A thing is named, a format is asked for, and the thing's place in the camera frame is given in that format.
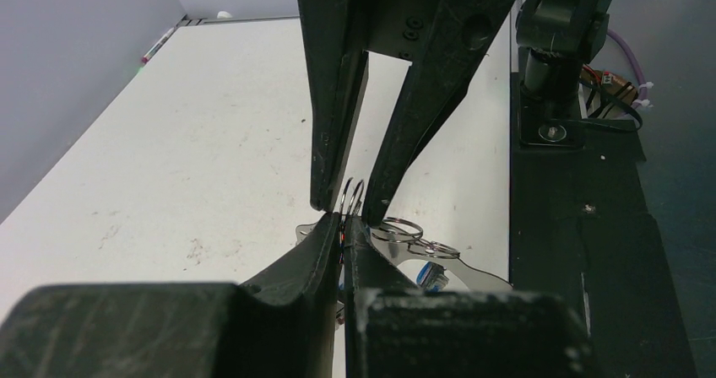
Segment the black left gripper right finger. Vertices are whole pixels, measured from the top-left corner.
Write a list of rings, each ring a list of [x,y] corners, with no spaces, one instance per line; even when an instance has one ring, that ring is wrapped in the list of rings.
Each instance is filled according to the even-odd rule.
[[[345,226],[348,377],[590,377],[594,351],[576,313],[523,291],[419,289]]]

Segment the blue key tag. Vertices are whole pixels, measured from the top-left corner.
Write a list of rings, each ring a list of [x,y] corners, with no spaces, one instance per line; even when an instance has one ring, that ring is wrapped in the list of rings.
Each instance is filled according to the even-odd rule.
[[[445,272],[445,267],[434,262],[427,262],[418,272],[416,283],[427,292],[439,292],[445,289],[449,283]]]

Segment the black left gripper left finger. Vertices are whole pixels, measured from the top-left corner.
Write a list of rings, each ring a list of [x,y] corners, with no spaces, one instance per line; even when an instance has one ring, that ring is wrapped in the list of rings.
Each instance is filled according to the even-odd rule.
[[[1,328],[4,377],[328,377],[339,216],[241,284],[31,290]]]

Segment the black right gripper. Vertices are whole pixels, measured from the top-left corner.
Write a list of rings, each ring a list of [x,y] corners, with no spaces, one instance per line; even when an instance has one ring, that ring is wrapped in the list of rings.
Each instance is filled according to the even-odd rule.
[[[339,195],[368,54],[412,62],[373,166],[363,221],[377,226],[407,169],[464,99],[515,0],[298,0],[312,102],[310,204]]]

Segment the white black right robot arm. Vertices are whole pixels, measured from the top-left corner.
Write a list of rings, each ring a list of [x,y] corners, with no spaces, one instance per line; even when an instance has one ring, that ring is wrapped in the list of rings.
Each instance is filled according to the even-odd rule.
[[[371,53],[410,63],[373,166],[362,217],[377,225],[414,160],[466,96],[516,0],[297,0],[312,102],[310,204],[332,210]],[[529,120],[570,127],[580,72],[605,43],[611,0],[525,0]]]

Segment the metal carabiner keyring with keys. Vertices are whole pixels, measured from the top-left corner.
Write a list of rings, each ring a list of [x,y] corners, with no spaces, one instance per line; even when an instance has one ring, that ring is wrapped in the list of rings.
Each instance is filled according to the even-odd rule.
[[[449,283],[443,290],[455,288],[457,283],[475,292],[507,292],[513,289],[505,278],[471,267],[462,259],[458,249],[426,239],[424,230],[414,222],[388,217],[379,227],[368,232],[371,247],[396,267],[408,261],[421,261],[422,267],[427,262],[445,267]],[[418,272],[409,275],[416,285],[417,275]]]

